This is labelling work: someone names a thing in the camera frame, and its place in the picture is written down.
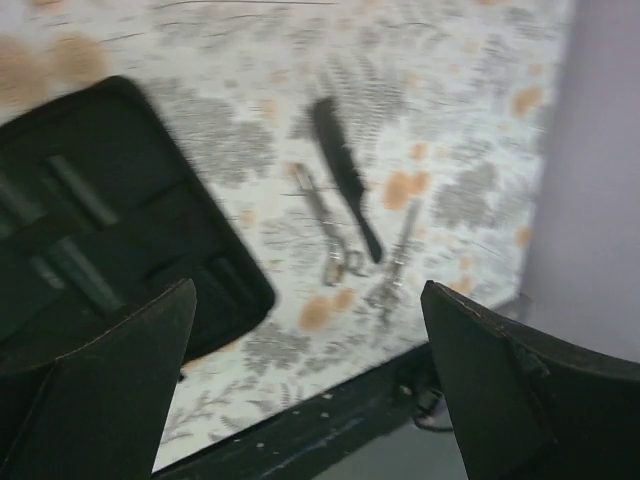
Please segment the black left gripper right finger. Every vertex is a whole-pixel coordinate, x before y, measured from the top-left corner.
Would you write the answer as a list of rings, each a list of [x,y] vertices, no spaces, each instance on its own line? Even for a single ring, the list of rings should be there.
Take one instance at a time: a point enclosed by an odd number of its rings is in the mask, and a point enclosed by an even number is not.
[[[638,478],[637,363],[510,320],[434,281],[421,306],[469,478]]]

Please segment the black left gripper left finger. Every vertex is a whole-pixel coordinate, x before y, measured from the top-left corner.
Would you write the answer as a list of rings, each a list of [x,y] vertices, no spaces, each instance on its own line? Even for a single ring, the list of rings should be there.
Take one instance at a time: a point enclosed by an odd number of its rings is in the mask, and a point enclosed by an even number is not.
[[[2,342],[2,478],[150,478],[195,310],[183,279],[102,325]]]

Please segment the silver straight hair scissors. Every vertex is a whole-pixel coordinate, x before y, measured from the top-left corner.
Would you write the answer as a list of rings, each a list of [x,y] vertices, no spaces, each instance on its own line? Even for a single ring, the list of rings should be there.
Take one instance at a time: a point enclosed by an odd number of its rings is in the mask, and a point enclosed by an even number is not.
[[[422,200],[415,198],[405,216],[399,239],[392,252],[391,260],[385,267],[380,282],[369,292],[366,302],[369,307],[379,311],[379,318],[387,324],[391,313],[400,301],[399,291],[402,286],[402,272],[408,262],[410,237],[421,210]]]

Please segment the black zip tool case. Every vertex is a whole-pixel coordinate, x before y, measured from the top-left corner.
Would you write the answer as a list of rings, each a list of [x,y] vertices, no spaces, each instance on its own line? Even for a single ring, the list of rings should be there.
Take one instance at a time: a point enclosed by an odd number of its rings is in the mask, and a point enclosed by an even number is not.
[[[191,280],[194,360],[246,334],[270,282],[140,87],[111,76],[1,128],[1,336],[73,330]]]

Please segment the silver thinning scissors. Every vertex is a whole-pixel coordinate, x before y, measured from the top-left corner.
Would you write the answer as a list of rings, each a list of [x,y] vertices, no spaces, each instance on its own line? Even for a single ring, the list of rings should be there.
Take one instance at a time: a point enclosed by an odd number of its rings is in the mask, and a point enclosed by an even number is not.
[[[338,286],[346,273],[363,276],[364,253],[351,249],[347,244],[309,169],[302,163],[295,163],[293,170],[299,188],[326,237],[328,258],[324,267],[323,283],[327,286]]]

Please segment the black hair comb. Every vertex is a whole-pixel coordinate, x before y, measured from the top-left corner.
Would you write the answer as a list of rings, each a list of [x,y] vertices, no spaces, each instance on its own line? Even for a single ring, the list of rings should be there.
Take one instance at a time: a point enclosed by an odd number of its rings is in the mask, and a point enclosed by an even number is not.
[[[370,258],[374,264],[380,264],[384,254],[383,246],[365,218],[362,206],[365,187],[347,145],[333,99],[324,98],[314,102],[310,108],[310,117],[314,137],[340,194],[359,225]]]

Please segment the black table edge rail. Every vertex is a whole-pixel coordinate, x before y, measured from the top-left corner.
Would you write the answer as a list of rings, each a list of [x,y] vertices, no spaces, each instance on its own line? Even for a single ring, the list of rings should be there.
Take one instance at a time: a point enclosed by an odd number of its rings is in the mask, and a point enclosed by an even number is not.
[[[184,367],[154,478],[309,479],[437,404],[418,295],[313,305],[317,331],[269,319]]]

